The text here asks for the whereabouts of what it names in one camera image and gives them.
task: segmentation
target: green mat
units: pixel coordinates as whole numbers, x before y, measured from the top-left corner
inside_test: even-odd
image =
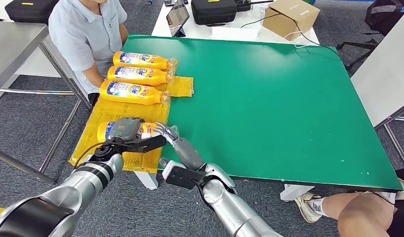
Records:
[[[124,50],[175,57],[176,74],[195,78],[192,98],[172,99],[168,125],[179,126],[206,162],[228,174],[401,189],[329,49],[129,36]],[[170,146],[162,157],[178,159]]]

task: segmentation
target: yellow tray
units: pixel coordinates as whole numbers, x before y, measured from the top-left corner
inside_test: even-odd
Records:
[[[175,77],[172,84],[163,84],[156,86],[158,90],[168,90],[173,97],[187,96],[193,94],[193,78]],[[167,123],[168,105],[139,105],[121,102],[107,101],[99,98],[91,112],[90,118],[85,125],[84,131],[77,143],[69,163],[74,165],[79,156],[91,145],[98,143],[97,127],[102,122],[116,121],[123,117],[140,117],[146,122],[160,121]],[[94,153],[95,148],[91,149],[86,155]],[[145,171],[156,173],[162,148],[152,150],[148,153],[124,153],[123,169],[127,171]]]

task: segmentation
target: white cable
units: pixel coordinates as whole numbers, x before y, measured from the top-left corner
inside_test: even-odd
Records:
[[[284,37],[284,39],[286,39],[286,37],[288,37],[289,35],[292,35],[292,34],[295,34],[295,33],[301,33],[300,31],[295,31],[295,32],[292,32],[292,33],[288,33],[285,37]]]
[[[284,37],[284,39],[286,39],[286,37],[288,37],[289,35],[292,35],[292,34],[295,34],[295,33],[302,33],[301,31],[295,31],[295,32],[291,32],[291,33],[288,33],[285,37]],[[298,44],[300,44],[300,43],[302,43],[301,41],[298,41],[298,42],[295,42],[295,43],[293,43],[292,45],[295,47],[295,48],[303,48],[303,47],[307,47],[307,46],[309,46],[309,45],[303,45],[303,46],[301,46],[301,47],[297,47],[297,45]]]

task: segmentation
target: black case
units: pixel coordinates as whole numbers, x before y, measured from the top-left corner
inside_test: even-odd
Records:
[[[196,24],[209,25],[234,21],[237,13],[235,0],[192,0]]]
[[[45,23],[58,0],[14,0],[5,10],[15,22]]]

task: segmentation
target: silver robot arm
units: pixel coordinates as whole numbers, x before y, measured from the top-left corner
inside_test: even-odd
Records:
[[[87,156],[61,185],[8,207],[0,215],[0,237],[71,236],[90,203],[121,172],[123,152],[145,153],[166,144],[162,136],[136,140],[141,121],[116,121],[113,138]]]
[[[180,162],[161,158],[166,183],[192,189],[197,186],[208,207],[215,211],[233,237],[282,237],[241,198],[234,181],[219,166],[204,163],[192,144],[162,123],[155,129],[164,136]]]
[[[69,237],[90,203],[122,170],[121,154],[108,161],[89,161],[58,187],[24,199],[0,215],[0,237]]]

